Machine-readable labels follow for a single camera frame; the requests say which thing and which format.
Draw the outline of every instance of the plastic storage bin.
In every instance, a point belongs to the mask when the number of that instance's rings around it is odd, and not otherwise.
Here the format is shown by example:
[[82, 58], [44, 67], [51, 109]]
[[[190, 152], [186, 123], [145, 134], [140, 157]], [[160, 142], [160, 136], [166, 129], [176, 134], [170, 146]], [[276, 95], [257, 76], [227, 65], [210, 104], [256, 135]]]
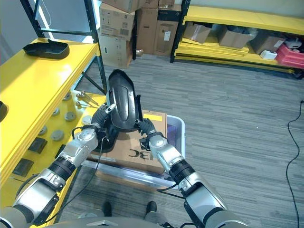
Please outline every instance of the plastic storage bin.
[[[182, 119], [173, 115], [167, 115], [168, 141], [186, 158], [186, 126]], [[86, 160], [84, 166], [95, 168], [97, 163]], [[98, 170], [116, 177], [124, 178], [132, 182], [144, 184], [149, 187], [170, 187], [175, 182], [166, 180], [167, 174], [160, 175], [124, 167], [99, 164]]]
[[285, 44], [276, 51], [279, 64], [304, 69], [304, 53], [291, 51]]

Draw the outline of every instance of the round metal disc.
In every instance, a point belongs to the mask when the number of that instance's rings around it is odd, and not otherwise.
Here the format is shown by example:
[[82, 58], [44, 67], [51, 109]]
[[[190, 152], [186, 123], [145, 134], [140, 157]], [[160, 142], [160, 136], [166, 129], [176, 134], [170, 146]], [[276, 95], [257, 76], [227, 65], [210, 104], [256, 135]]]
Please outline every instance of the round metal disc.
[[68, 92], [62, 100], [67, 101], [67, 100], [71, 99], [71, 97], [72, 97], [71, 92]]
[[56, 108], [52, 114], [52, 116], [58, 115], [60, 113], [59, 108]]
[[82, 118], [81, 123], [83, 125], [88, 125], [88, 124], [91, 124], [91, 121], [92, 121], [92, 116], [91, 115], [86, 115]]
[[67, 112], [65, 114], [65, 120], [68, 121], [68, 122], [71, 122], [71, 121], [75, 120], [75, 118], [76, 118], [76, 115], [73, 112]]
[[60, 141], [63, 139], [64, 132], [62, 130], [55, 130], [51, 134], [51, 139], [54, 141]]
[[43, 128], [40, 130], [40, 132], [38, 133], [38, 135], [43, 135], [48, 131], [48, 128], [44, 125]]

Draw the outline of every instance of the yellow shelf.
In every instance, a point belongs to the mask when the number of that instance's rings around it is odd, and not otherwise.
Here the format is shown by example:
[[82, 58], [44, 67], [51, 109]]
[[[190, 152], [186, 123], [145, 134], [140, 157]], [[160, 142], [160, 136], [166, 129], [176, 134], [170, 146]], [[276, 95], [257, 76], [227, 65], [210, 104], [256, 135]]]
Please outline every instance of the yellow shelf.
[[0, 66], [0, 99], [9, 110], [0, 123], [1, 187], [74, 81], [100, 55], [98, 44], [63, 42], [70, 49], [64, 59], [31, 57], [21, 50]]
[[189, 56], [189, 55], [183, 55], [183, 54], [176, 55], [175, 59], [208, 62], [208, 63], [229, 64], [229, 65], [243, 66], [243, 67], [254, 67], [254, 68], [260, 68], [260, 69], [266, 69], [266, 70], [280, 71], [280, 72], [285, 72], [285, 73], [290, 73], [290, 74], [294, 72], [293, 69], [280, 67], [280, 66], [276, 67], [276, 66], [255, 64], [255, 63], [249, 63], [249, 62], [239, 62], [239, 61], [231, 61], [231, 60], [227, 60], [227, 59], [207, 58], [207, 57], [200, 57], [200, 56]]
[[190, 5], [183, 23], [185, 24], [186, 21], [237, 25], [304, 35], [304, 18], [237, 9]]
[[[59, 115], [52, 116], [49, 120], [45, 123], [47, 127], [47, 132], [44, 135], [35, 135], [35, 137], [44, 138], [47, 140], [47, 144], [44, 147], [41, 154], [26, 150], [23, 154], [22, 158], [29, 159], [34, 162], [33, 166], [31, 167], [30, 171], [28, 172], [26, 177], [21, 177], [16, 174], [10, 173], [9, 178], [4, 183], [1, 188], [0, 195], [1, 195], [1, 206], [11, 206], [15, 201], [15, 194], [22, 184], [22, 181], [25, 181], [28, 177], [30, 177], [34, 173], [41, 172], [44, 168], [50, 166], [50, 164], [55, 159], [55, 155], [57, 154], [60, 146], [62, 144], [67, 144], [68, 141], [72, 140], [71, 131], [73, 128], [77, 126], [83, 126], [81, 123], [82, 117], [86, 115], [93, 115], [97, 106], [88, 106], [85, 102], [80, 100], [82, 104], [80, 108], [78, 108], [75, 103], [78, 100], [76, 98], [76, 93], [78, 91], [72, 91], [72, 99], [68, 101], [62, 101], [58, 108], [60, 109]], [[106, 101], [105, 96], [96, 95], [96, 94], [89, 94], [94, 100], [96, 100], [100, 105]], [[66, 112], [74, 112], [76, 114], [76, 119], [72, 122], [67, 122], [64, 119], [64, 115]], [[64, 138], [61, 141], [53, 141], [51, 140], [50, 136], [54, 130], [62, 130], [64, 132]], [[65, 195], [70, 187], [70, 184], [73, 180], [73, 177], [76, 172], [68, 179], [66, 182], [65, 187], [59, 193], [59, 202], [57, 203], [55, 209], [53, 210], [50, 217], [52, 217], [57, 211], [60, 209], [62, 202], [65, 198]], [[44, 224], [40, 227], [45, 227], [46, 225], [51, 225], [54, 220]]]
[[192, 45], [192, 46], [194, 46], [194, 48], [187, 48], [189, 47], [189, 44], [184, 44], [183, 42], [180, 42], [178, 48], [175, 50], [175, 55], [178, 54], [195, 55], [200, 57], [221, 58], [221, 59], [250, 62], [256, 64], [280, 66], [280, 64], [275, 59], [271, 60], [271, 59], [261, 58], [258, 54], [254, 52], [254, 50], [250, 45], [248, 45], [249, 52], [245, 56], [222, 54], [217, 51], [204, 51], [204, 50], [200, 50], [199, 48], [195, 48], [196, 45]]

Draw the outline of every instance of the gray carpet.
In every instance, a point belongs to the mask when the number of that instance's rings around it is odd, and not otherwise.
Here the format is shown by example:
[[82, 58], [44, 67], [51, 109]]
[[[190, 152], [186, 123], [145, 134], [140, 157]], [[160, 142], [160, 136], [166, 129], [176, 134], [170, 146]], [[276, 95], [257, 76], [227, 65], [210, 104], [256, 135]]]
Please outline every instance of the gray carpet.
[[[105, 67], [107, 76], [112, 67]], [[89, 75], [100, 82], [93, 64]], [[166, 112], [186, 123], [187, 161], [212, 184], [228, 207], [252, 228], [295, 228], [292, 196], [285, 178], [287, 162], [296, 155], [287, 123], [295, 119], [304, 99], [304, 80], [290, 75], [176, 62], [144, 55], [126, 70], [142, 108]], [[98, 93], [86, 79], [77, 88]], [[304, 148], [304, 116], [292, 124]], [[304, 155], [292, 163], [289, 177], [304, 226]], [[92, 170], [83, 168], [70, 196], [87, 182]], [[174, 226], [189, 221], [181, 199], [115, 184], [94, 177], [68, 205], [61, 221], [100, 208], [108, 200], [115, 216], [142, 218], [150, 200]]]

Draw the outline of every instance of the red box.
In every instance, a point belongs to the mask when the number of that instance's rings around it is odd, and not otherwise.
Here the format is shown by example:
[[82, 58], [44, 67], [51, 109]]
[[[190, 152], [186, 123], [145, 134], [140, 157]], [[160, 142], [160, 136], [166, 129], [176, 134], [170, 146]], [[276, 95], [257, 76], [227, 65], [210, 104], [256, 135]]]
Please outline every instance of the red box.
[[282, 44], [276, 52], [275, 59], [279, 64], [304, 69], [304, 53], [291, 51], [285, 44]]

